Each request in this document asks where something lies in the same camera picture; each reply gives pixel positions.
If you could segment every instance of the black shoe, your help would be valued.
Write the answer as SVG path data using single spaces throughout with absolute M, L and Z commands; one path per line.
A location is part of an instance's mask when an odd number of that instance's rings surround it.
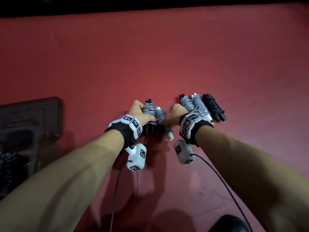
M 211 227 L 209 232 L 249 232 L 245 222 L 232 215 L 224 215 Z

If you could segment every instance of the wrist-mounted device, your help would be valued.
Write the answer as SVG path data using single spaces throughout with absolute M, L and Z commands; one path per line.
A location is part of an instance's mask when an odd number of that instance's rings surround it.
M 109 130 L 118 130 L 124 139 L 124 145 L 120 153 L 127 151 L 129 158 L 127 168 L 131 171 L 143 169 L 146 159 L 146 147 L 143 144 L 135 145 L 143 128 L 140 122 L 134 116 L 125 115 L 111 122 L 105 132 Z
M 174 149 L 177 154 L 177 158 L 181 164 L 190 164 L 195 160 L 191 145 L 197 145 L 195 140 L 195 134 L 198 129 L 204 125 L 212 126 L 207 118 L 197 113 L 184 114 L 180 120 L 179 134 L 184 140 L 177 140 L 174 143 Z

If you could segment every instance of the wristband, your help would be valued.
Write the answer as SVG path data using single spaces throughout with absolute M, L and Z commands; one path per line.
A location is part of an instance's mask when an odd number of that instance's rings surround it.
M 195 134 L 202 126 L 213 127 L 207 118 L 197 113 L 186 113 L 179 119 L 180 136 L 189 144 L 197 145 Z
M 118 130 L 123 136 L 124 145 L 121 153 L 124 152 L 127 147 L 133 149 L 138 137 L 143 131 L 137 118 L 130 115 L 119 117 L 117 120 L 111 122 L 105 132 L 112 129 Z

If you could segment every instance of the black cable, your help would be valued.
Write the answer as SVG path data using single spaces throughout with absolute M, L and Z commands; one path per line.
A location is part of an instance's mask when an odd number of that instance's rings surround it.
M 227 184 L 225 183 L 225 181 L 223 180 L 223 178 L 219 175 L 219 173 L 218 173 L 206 160 L 204 160 L 202 157 L 200 157 L 200 158 L 201 158 L 209 167 L 211 167 L 211 169 L 212 169 L 212 170 L 216 173 L 216 175 L 220 178 L 221 182 L 224 184 L 224 186 L 226 187 L 227 191 L 230 193 L 232 199 L 234 200 L 236 206 L 238 207 L 238 209 L 240 210 L 241 214 L 243 215 L 243 217 L 244 217 L 244 219 L 245 219 L 245 221 L 246 221 L 246 223 L 247 223 L 247 225 L 248 225 L 250 231 L 253 232 L 253 230 L 252 230 L 252 228 L 251 228 L 251 226 L 250 226 L 250 223 L 249 223 L 248 219 L 246 218 L 245 214 L 244 214 L 243 211 L 241 210 L 239 204 L 237 203 L 236 199 L 234 198 L 232 192 L 230 191 L 229 187 L 227 186 Z
M 113 199 L 113 209 L 112 209 L 112 218 L 111 218 L 111 227 L 110 227 L 110 232 L 112 232 L 112 227 L 113 227 L 113 220 L 114 220 L 114 207 L 115 207 L 115 197 L 116 197 L 116 191 L 117 191 L 117 187 L 118 187 L 118 182 L 119 182 L 119 178 L 120 178 L 120 173 L 121 170 L 126 166 L 126 164 L 128 162 L 133 162 L 132 160 L 128 160 L 120 169 L 119 174 L 118 174 L 118 178 L 117 178 L 117 182 L 116 182 L 116 187 L 115 187 L 115 192 L 114 192 L 114 199 Z

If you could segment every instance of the hand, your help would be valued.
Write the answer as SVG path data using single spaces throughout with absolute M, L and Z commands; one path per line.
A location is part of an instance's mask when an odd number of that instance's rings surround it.
M 169 110 L 166 112 L 167 116 L 158 122 L 158 125 L 179 125 L 179 119 L 184 114 L 188 113 L 187 110 L 180 105 L 179 103 L 175 103 L 170 106 Z
M 157 120 L 154 116 L 144 114 L 141 111 L 141 108 L 143 108 L 143 107 L 144 107 L 144 105 L 140 101 L 135 100 L 134 103 L 133 103 L 133 106 L 128 111 L 128 115 L 131 115 L 131 116 L 134 116 L 135 118 L 137 118 L 137 120 L 141 123 L 141 126 L 144 126 L 149 121 L 156 122 Z

